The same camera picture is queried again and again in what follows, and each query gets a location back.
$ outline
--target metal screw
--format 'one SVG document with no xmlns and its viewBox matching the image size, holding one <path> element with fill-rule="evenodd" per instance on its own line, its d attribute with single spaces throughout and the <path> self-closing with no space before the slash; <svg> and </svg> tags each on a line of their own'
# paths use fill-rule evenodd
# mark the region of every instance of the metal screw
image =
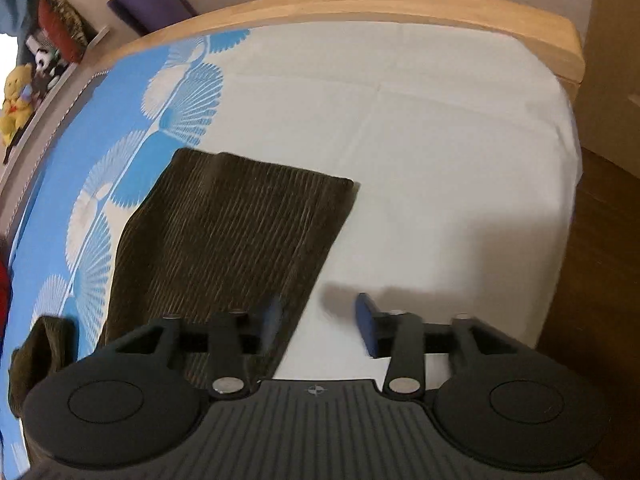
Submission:
<svg viewBox="0 0 640 480">
<path fill-rule="evenodd" d="M 237 377 L 220 377 L 212 386 L 219 394 L 234 394 L 244 388 L 244 381 Z"/>
<path fill-rule="evenodd" d="M 396 394 L 412 394 L 420 389 L 420 383 L 411 377 L 398 377 L 389 383 L 389 388 Z"/>
</svg>

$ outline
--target blue and white fan pattern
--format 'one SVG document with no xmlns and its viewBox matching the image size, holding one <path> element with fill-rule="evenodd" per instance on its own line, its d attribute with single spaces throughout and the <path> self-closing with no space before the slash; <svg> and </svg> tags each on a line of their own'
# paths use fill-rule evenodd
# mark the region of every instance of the blue and white fan pattern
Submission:
<svg viewBox="0 0 640 480">
<path fill-rule="evenodd" d="M 94 350 L 107 314 L 115 247 L 106 208 L 131 215 L 175 150 L 200 143 L 223 86 L 222 70 L 206 62 L 214 59 L 207 55 L 228 50 L 248 35 L 248 30 L 229 31 L 169 47 L 140 103 L 150 126 L 119 139 L 88 173 L 68 222 L 65 259 L 70 277 L 67 281 L 54 274 L 44 281 L 32 319 L 42 314 L 75 319 L 79 357 Z"/>
</svg>

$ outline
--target brown corduroy cloth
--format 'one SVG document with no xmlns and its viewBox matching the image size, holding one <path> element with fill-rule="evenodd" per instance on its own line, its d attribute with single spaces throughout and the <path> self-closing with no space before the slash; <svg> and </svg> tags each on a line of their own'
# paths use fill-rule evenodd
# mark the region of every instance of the brown corduroy cloth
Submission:
<svg viewBox="0 0 640 480">
<path fill-rule="evenodd" d="M 164 314 L 205 322 L 279 295 L 274 345 L 247 363 L 252 383 L 273 375 L 354 194 L 345 178 L 178 150 L 120 239 L 104 342 Z M 186 377 L 202 384 L 205 366 L 190 356 Z"/>
<path fill-rule="evenodd" d="M 40 316 L 23 345 L 14 350 L 9 367 L 9 408 L 16 418 L 31 389 L 74 360 L 76 329 L 72 321 Z"/>
</svg>

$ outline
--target blue patterned bedsheet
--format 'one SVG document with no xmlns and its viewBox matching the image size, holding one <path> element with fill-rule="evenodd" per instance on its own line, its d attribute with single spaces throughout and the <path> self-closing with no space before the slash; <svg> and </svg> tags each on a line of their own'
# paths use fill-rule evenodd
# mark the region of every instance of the blue patterned bedsheet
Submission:
<svg viewBox="0 0 640 480">
<path fill-rule="evenodd" d="M 174 151 L 197 146 L 211 124 L 224 75 L 210 54 L 248 35 L 223 32 L 121 60 L 49 155 L 12 263 L 14 296 L 0 362 L 8 480 L 28 468 L 7 403 L 12 351 L 42 314 L 73 319 L 79 358 L 93 351 L 106 317 L 114 240 Z"/>
</svg>

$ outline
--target stuffed animal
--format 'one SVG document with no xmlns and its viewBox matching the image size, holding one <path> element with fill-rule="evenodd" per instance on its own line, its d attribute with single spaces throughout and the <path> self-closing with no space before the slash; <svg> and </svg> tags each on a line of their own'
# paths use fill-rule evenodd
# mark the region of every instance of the stuffed animal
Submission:
<svg viewBox="0 0 640 480">
<path fill-rule="evenodd" d="M 0 134 L 5 146 L 23 128 L 33 113 L 31 105 L 31 65 L 18 65 L 6 77 L 4 103 L 0 115 Z"/>
<path fill-rule="evenodd" d="M 33 77 L 33 89 L 43 97 L 60 80 L 66 67 L 62 65 L 57 51 L 39 48 L 35 57 L 36 73 Z"/>
</svg>

